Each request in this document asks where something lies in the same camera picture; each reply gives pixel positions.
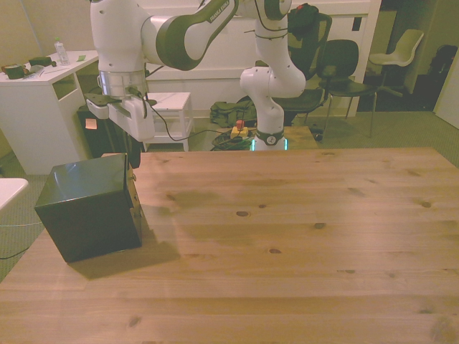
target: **plastic bottle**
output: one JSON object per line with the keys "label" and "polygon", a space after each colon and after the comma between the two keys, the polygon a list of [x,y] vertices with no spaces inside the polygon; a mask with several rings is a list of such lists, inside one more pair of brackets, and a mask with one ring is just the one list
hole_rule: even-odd
{"label": "plastic bottle", "polygon": [[56,52],[59,55],[60,64],[62,66],[67,66],[70,64],[69,57],[67,56],[67,52],[65,51],[64,44],[59,41],[59,37],[56,37],[55,42]]}

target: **white drawer unit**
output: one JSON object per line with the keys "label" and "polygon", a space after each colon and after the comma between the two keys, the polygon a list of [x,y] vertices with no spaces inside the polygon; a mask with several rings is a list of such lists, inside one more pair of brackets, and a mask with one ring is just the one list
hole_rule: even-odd
{"label": "white drawer unit", "polygon": [[184,151],[188,151],[188,136],[193,129],[189,92],[162,92],[149,93],[149,100],[158,102],[153,108],[167,122],[167,128],[174,141],[166,131],[164,121],[154,114],[155,137],[153,140],[143,142],[145,148],[149,143],[182,143]]}

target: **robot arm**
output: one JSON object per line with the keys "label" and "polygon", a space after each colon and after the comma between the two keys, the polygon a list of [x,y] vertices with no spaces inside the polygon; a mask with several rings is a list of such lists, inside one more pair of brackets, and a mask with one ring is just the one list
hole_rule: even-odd
{"label": "robot arm", "polygon": [[154,137],[153,116],[144,118],[144,62],[191,70],[235,14],[256,21],[257,53],[269,67],[245,70],[241,87],[257,108],[259,149],[283,149],[283,110],[271,97],[296,97],[306,81],[291,62],[287,16],[291,0],[204,0],[194,14],[151,16],[134,0],[92,0],[91,25],[99,54],[103,94],[121,100],[107,115],[138,141]]}

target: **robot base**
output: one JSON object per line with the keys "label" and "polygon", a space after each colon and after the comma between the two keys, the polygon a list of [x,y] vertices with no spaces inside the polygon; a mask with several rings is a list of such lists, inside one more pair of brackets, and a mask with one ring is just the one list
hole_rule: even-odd
{"label": "robot base", "polygon": [[281,138],[275,145],[267,145],[265,141],[255,137],[250,146],[251,151],[286,151],[288,149],[288,140]]}

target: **black cube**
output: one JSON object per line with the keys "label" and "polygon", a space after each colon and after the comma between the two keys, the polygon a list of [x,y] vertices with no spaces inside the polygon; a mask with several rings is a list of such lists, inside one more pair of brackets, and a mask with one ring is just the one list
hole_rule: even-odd
{"label": "black cube", "polygon": [[55,166],[35,211],[66,262],[142,245],[142,209],[125,153]]}

